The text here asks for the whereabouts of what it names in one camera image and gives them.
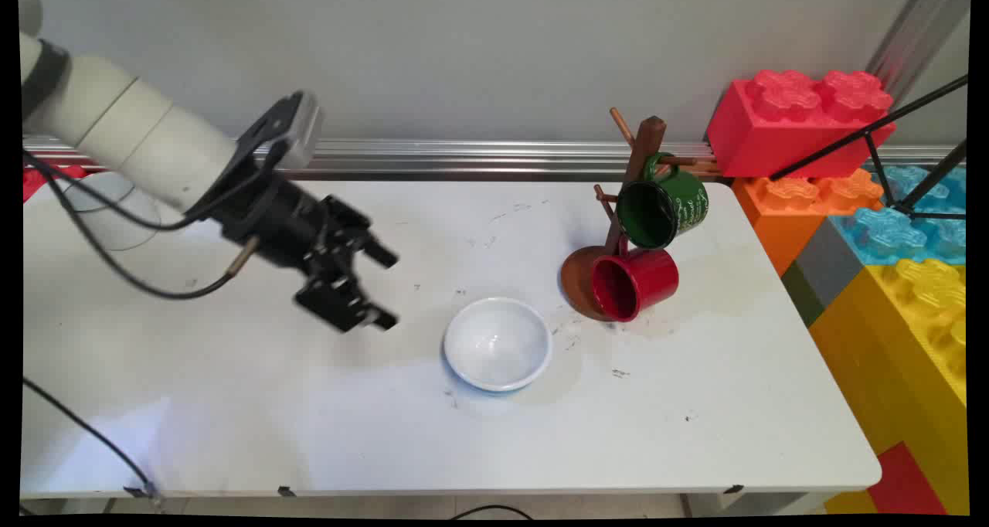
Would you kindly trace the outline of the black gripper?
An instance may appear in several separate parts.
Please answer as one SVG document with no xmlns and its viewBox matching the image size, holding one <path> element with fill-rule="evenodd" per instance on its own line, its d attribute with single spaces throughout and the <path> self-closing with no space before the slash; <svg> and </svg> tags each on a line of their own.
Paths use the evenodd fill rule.
<svg viewBox="0 0 989 527">
<path fill-rule="evenodd" d="M 353 267 L 357 253 L 384 269 L 399 257 L 373 234 L 366 215 L 338 197 L 317 197 L 285 175 L 266 174 L 207 216 L 229 241 L 257 238 L 257 256 L 304 274 L 294 302 L 338 332 L 398 324 L 398 315 L 364 294 Z"/>
</svg>

